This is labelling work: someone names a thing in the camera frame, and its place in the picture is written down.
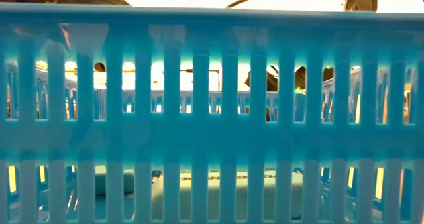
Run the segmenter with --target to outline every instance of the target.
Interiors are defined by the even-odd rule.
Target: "light blue basket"
[[[191,223],[212,222],[207,213],[210,170],[220,172],[215,222],[236,221],[236,175],[244,170],[248,189],[243,222],[263,223],[264,171],[274,167],[275,217],[267,222],[290,223],[292,173],[300,167],[302,223],[345,223],[346,204],[353,203],[356,223],[371,223],[378,209],[383,223],[421,224],[423,31],[420,15],[2,4],[0,224],[9,222],[7,210],[14,197],[6,192],[9,165],[19,169],[19,223],[37,223],[40,194],[47,188],[48,221],[67,220],[69,165],[78,170],[79,222],[103,223],[95,218],[98,164],[107,167],[107,223],[124,222],[127,167],[134,168],[135,176],[134,219],[128,222],[152,222],[152,171],[161,169],[164,213],[159,223],[183,222],[184,170],[191,172]],[[209,63],[216,56],[223,67],[222,93],[208,90]],[[150,69],[160,57],[165,89],[156,92],[150,90]],[[180,63],[187,57],[193,61],[194,90],[180,92]],[[237,91],[242,57],[248,57],[252,69],[249,93]],[[34,66],[43,58],[48,63],[44,75]],[[65,80],[68,60],[78,65],[77,86]],[[124,60],[136,66],[135,94],[121,89]],[[107,66],[105,91],[93,89],[97,61]],[[11,62],[17,67],[9,66]],[[280,68],[278,93],[266,93],[269,63]],[[293,71],[300,64],[307,67],[305,95],[293,92]],[[322,82],[324,66],[335,67],[334,80]],[[360,72],[352,72],[353,66],[360,66]],[[408,81],[411,105],[405,122],[410,68],[414,75]],[[69,111],[66,119],[65,101],[71,104],[75,97],[78,111]],[[123,113],[128,103],[133,113]],[[163,112],[157,112],[158,104]],[[185,110],[188,105],[191,113]],[[216,106],[221,112],[210,113]],[[271,122],[265,120],[267,107]],[[39,182],[40,165],[47,167],[48,187]],[[384,168],[379,200],[374,198],[377,168]],[[411,198],[404,201],[400,193],[408,183],[401,182],[405,175]],[[319,221],[321,197],[329,205],[324,221]],[[401,202],[407,204],[399,207]]]

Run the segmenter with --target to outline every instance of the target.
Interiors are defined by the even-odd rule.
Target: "blue plastic basket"
[[[275,214],[266,222],[292,222],[292,173],[300,168],[295,170],[303,174],[302,223],[345,223],[346,204],[353,203],[356,223],[371,223],[378,209],[383,223],[421,224],[423,30],[419,15],[2,4],[0,224],[9,222],[16,195],[19,223],[39,220],[38,202],[45,196],[48,221],[65,223],[67,183],[73,175],[69,165],[78,170],[79,222],[104,222],[95,217],[95,166],[100,163],[107,169],[107,223],[124,222],[123,170],[130,166],[135,205],[129,222],[152,222],[152,171],[161,169],[164,213],[159,223],[183,222],[182,170],[191,172],[192,223],[212,222],[210,170],[220,173],[215,222],[235,223],[236,176],[245,170],[244,222],[263,223],[264,171],[274,167]],[[150,90],[150,70],[160,57],[165,84],[164,91],[156,92]],[[222,93],[208,90],[209,63],[215,57],[223,67]],[[237,69],[246,57],[251,91],[243,93],[237,91]],[[193,62],[192,92],[179,89],[183,58]],[[39,59],[47,61],[48,73],[36,72]],[[76,85],[64,77],[68,60],[78,65]],[[122,91],[124,60],[135,63],[135,92]],[[107,67],[106,90],[93,89],[97,61]],[[270,63],[280,68],[278,93],[266,93]],[[293,91],[298,65],[307,67],[306,94]],[[324,66],[335,67],[333,80],[322,82]],[[354,66],[359,72],[352,71]],[[411,86],[407,121],[405,83]],[[70,109],[66,119],[65,102],[69,106],[75,100],[77,113]],[[123,112],[128,103],[134,112]],[[219,113],[211,112],[217,107]],[[19,167],[15,192],[6,192],[10,165]],[[38,166],[46,172],[48,187]],[[383,193],[376,199],[380,168]],[[405,177],[409,189],[401,182]],[[410,198],[400,195],[405,190]],[[328,199],[329,211],[319,221],[321,197]]]

